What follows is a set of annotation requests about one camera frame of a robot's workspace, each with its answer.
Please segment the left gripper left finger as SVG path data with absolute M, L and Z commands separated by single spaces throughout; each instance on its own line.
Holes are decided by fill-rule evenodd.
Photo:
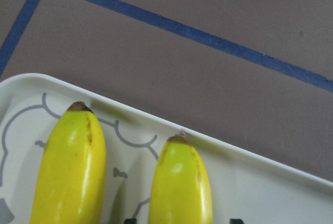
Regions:
M 125 219 L 124 224 L 136 224 L 136 218 Z

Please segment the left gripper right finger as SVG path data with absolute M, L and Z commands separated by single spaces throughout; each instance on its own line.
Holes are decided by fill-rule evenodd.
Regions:
M 243 224 L 243 220 L 239 218 L 231 218 L 229 224 Z

